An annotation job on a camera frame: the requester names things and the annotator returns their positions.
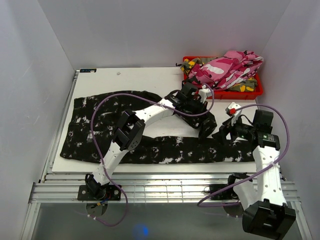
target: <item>white wall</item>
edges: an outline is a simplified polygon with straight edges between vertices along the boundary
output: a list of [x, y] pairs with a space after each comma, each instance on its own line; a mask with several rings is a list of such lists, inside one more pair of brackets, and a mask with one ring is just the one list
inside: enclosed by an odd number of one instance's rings
[[[262, 55], [265, 93], [260, 103], [275, 106], [287, 120], [291, 144], [281, 169], [293, 179], [313, 239], [320, 239], [320, 2], [292, 0]], [[274, 133], [283, 124], [277, 119]]]
[[74, 70], [37, 0], [0, 1], [0, 239], [19, 239]]
[[261, 54], [290, 0], [39, 0], [74, 69]]

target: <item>black cloth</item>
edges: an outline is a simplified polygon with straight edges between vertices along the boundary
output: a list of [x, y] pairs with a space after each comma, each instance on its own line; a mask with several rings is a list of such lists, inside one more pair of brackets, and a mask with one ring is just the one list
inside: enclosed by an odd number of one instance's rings
[[[100, 163], [93, 143], [90, 122], [97, 105], [107, 96], [115, 93], [130, 93], [159, 102], [162, 98], [147, 91], [117, 91], [80, 97], [74, 100], [72, 119], [68, 126], [60, 156], [65, 159]], [[138, 111], [151, 106], [150, 103], [128, 96], [116, 96], [107, 100], [94, 119], [94, 136], [105, 155], [109, 149], [114, 127], [126, 109]], [[147, 137], [142, 136], [139, 146], [127, 153], [121, 164], [195, 164], [214, 162], [252, 162], [251, 146], [247, 141], [230, 142], [221, 145], [213, 138], [199, 141], [197, 137]]]

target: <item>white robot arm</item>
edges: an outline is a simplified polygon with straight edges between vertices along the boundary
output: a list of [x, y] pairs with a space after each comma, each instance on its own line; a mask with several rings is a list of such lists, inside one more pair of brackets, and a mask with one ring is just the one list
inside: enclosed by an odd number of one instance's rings
[[[242, 138], [252, 145], [252, 155], [256, 171], [273, 165], [257, 176], [257, 191], [252, 181], [246, 181], [233, 187], [243, 207], [242, 227], [247, 233], [282, 239], [294, 221], [296, 212], [287, 206], [280, 182], [280, 166], [274, 161], [279, 157], [280, 141], [277, 135], [271, 134], [273, 113], [256, 110], [251, 125], [242, 123], [241, 106], [231, 103], [226, 109], [231, 116], [219, 128], [218, 137], [224, 144], [228, 134], [231, 140]], [[234, 173], [228, 178], [228, 185], [237, 183], [247, 176], [245, 173]]]
[[[168, 106], [171, 108], [174, 108], [173, 104], [171, 101], [162, 99], [159, 102], [163, 106]], [[174, 114], [174, 111], [157, 106], [157, 105], [152, 105], [149, 106], [145, 109], [139, 110], [135, 112], [135, 116], [144, 122], [144, 128], [148, 127], [149, 125], [155, 123], [158, 120], [161, 120], [163, 118], [172, 116]], [[108, 173], [109, 177], [111, 178], [113, 172], [115, 171], [116, 167], [120, 163], [121, 159], [132, 149], [134, 149], [136, 146], [138, 146], [140, 140], [136, 139], [131, 143], [131, 145], [127, 149], [121, 150], [120, 146], [118, 143], [115, 141], [111, 142], [110, 148], [106, 155], [104, 156], [103, 160], [105, 163], [105, 169], [106, 172]], [[104, 172], [104, 168], [102, 163], [100, 163], [99, 167], [92, 173], [93, 178], [97, 183], [100, 183], [101, 185], [105, 185], [109, 183], [109, 180]]]
[[[174, 114], [172, 109], [191, 115], [204, 113], [208, 104], [206, 99], [211, 96], [211, 91], [203, 88], [195, 96], [197, 90], [197, 87], [187, 82], [180, 91], [177, 91], [176, 95], [170, 93], [159, 102], [159, 105], [152, 105], [136, 112], [130, 109], [124, 111], [115, 127], [109, 150], [103, 158], [104, 165], [101, 163], [92, 174], [85, 176], [88, 190], [85, 192], [89, 192], [94, 199], [105, 199], [106, 188], [104, 186], [110, 182], [105, 170], [111, 178], [121, 159], [139, 145], [144, 129], [158, 120], [172, 116]], [[198, 117], [183, 117], [183, 120], [194, 128], [200, 128], [199, 138], [206, 138], [217, 126], [211, 113]]]

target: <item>pink cloth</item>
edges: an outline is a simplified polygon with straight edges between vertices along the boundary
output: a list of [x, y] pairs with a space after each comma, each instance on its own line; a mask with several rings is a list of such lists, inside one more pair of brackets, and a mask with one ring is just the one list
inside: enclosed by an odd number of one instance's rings
[[253, 51], [228, 51], [203, 66], [196, 64], [188, 78], [199, 88], [203, 83], [223, 91], [254, 76], [264, 59]]

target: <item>glass panel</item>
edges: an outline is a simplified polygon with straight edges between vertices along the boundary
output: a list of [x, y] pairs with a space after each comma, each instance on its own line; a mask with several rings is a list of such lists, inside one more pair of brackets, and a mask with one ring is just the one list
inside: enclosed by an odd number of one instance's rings
[[[101, 217], [113, 223], [123, 214], [124, 204], [109, 204]], [[242, 219], [227, 216], [223, 208], [199, 208], [194, 203], [130, 204], [124, 221], [107, 227], [86, 214], [82, 203], [41, 204], [33, 240], [263, 240], [242, 230]], [[285, 240], [301, 240], [297, 223]]]

